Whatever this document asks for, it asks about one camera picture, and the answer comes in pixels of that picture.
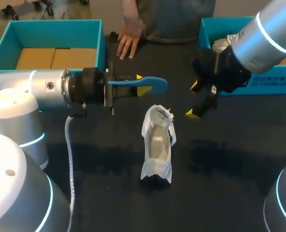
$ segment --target white cable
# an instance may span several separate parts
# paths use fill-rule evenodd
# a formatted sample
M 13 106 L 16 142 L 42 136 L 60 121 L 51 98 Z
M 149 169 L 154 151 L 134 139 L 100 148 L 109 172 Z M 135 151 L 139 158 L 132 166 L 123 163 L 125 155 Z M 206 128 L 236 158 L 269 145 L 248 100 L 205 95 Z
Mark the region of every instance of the white cable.
M 70 142 L 70 136 L 69 136 L 69 126 L 70 122 L 73 119 L 73 117 L 68 116 L 65 124 L 65 137 L 67 142 L 67 148 L 68 148 L 68 155 L 69 155 L 69 173 L 70 173 L 70 191 L 71 191 L 71 200 L 70 200 L 70 221 L 68 226 L 68 232 L 71 230 L 71 224 L 72 224 L 72 215 L 73 215 L 73 209 L 74 209 L 74 199 L 75 199 L 75 193 L 74 193 L 74 180 L 73 180 L 73 161 L 72 161 L 72 150 L 71 150 L 71 142 Z

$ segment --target teal box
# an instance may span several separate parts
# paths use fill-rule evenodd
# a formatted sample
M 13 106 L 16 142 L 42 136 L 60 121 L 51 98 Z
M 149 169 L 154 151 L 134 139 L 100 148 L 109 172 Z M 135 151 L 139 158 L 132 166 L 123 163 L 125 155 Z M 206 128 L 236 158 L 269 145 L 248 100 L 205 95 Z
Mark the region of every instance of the teal box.
M 212 48 L 214 41 L 239 33 L 253 17 L 215 17 L 201 20 L 199 49 Z M 221 95 L 286 94 L 286 65 L 276 65 L 263 74 L 252 73 L 246 86 Z
M 95 67 L 105 71 L 101 20 L 11 21 L 0 40 L 0 73 L 16 72 L 23 48 L 96 48 Z M 70 69 L 74 74 L 81 69 Z

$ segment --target black table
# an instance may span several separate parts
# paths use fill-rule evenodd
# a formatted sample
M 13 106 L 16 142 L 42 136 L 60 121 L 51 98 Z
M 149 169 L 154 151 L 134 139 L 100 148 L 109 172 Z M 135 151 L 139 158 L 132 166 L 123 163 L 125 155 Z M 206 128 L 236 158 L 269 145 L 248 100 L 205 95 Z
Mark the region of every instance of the black table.
M 117 75 L 168 80 L 165 95 L 120 99 L 115 116 L 88 106 L 71 123 L 76 205 L 74 232 L 264 232 L 263 203 L 286 164 L 286 96 L 220 97 L 219 109 L 195 121 L 190 64 L 196 45 L 145 45 L 134 59 L 116 57 Z M 172 184 L 140 181 L 141 126 L 153 104 L 171 108 L 177 143 Z M 42 113 L 48 175 L 69 196 L 64 139 L 67 112 Z

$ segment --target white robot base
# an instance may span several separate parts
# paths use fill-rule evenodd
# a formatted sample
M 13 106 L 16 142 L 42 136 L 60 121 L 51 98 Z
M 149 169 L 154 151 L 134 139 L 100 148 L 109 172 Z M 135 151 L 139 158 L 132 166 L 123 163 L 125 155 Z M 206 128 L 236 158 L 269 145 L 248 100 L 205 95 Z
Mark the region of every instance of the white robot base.
M 0 232 L 66 232 L 71 211 L 57 185 L 0 134 Z

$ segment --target cardboard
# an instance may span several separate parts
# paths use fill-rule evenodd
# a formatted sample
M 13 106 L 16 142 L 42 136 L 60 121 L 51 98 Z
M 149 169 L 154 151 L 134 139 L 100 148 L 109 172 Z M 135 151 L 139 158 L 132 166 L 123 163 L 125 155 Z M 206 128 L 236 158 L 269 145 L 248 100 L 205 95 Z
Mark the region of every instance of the cardboard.
M 95 48 L 23 48 L 17 70 L 95 67 Z
M 23 48 L 16 69 L 51 69 L 54 53 L 54 48 Z
M 70 66 L 70 49 L 56 49 L 51 69 L 68 69 Z
M 97 50 L 95 48 L 71 48 L 69 69 L 92 68 L 96 65 Z
M 279 65 L 286 65 L 286 58 L 283 59 L 283 60 L 279 63 Z

